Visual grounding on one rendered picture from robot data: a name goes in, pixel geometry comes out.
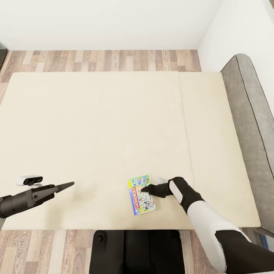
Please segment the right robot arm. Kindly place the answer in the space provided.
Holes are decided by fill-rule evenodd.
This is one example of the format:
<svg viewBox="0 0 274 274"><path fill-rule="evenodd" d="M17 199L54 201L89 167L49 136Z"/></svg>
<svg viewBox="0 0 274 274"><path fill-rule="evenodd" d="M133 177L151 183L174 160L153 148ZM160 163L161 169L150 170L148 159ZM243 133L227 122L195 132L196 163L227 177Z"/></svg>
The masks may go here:
<svg viewBox="0 0 274 274"><path fill-rule="evenodd" d="M274 252L251 243L240 228L214 210L184 178L157 177L141 192L160 198L174 195L190 219L206 255L218 272L274 274Z"/></svg>

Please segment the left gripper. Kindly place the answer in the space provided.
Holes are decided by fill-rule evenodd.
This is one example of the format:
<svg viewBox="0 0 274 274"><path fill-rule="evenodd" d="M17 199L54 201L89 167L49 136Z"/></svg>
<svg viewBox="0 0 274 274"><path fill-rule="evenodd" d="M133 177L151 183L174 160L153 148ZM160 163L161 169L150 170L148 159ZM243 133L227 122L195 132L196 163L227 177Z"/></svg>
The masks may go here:
<svg viewBox="0 0 274 274"><path fill-rule="evenodd" d="M57 186L53 184L45 187L41 186L38 188L33 188L31 190L18 193L12 199L11 207L17 213L24 212L36 206L42 205L44 202L54 198L54 193L59 193L74 184L75 182L69 182Z"/></svg>

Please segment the board game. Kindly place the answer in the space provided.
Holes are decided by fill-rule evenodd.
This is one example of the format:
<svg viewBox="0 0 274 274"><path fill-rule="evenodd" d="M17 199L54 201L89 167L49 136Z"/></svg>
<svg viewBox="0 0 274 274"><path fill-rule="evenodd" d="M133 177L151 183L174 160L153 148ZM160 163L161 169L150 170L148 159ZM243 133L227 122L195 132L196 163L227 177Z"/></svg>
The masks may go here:
<svg viewBox="0 0 274 274"><path fill-rule="evenodd" d="M150 195L149 192L140 191L142 188L150 185L148 175L129 179L127 181L134 215L156 210L153 195Z"/></svg>

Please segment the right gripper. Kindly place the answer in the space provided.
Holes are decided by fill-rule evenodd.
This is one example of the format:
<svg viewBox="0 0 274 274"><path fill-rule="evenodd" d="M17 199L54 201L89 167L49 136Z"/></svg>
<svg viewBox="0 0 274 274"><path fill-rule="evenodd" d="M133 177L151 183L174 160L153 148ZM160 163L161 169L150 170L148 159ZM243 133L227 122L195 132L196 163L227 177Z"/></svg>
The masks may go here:
<svg viewBox="0 0 274 274"><path fill-rule="evenodd" d="M157 196L160 198L165 198L167 195L165 195L163 193L162 186L163 186L163 184L160 184L160 185L150 184L150 185L142 188L140 191L141 192L149 192L150 195L154 195L154 196Z"/></svg>

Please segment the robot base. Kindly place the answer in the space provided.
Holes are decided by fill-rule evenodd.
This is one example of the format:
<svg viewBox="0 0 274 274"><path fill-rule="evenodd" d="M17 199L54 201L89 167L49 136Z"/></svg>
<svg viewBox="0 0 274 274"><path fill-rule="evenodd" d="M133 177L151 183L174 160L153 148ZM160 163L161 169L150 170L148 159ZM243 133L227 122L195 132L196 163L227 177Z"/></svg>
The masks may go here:
<svg viewBox="0 0 274 274"><path fill-rule="evenodd" d="M95 230L89 274L185 274L180 231Z"/></svg>

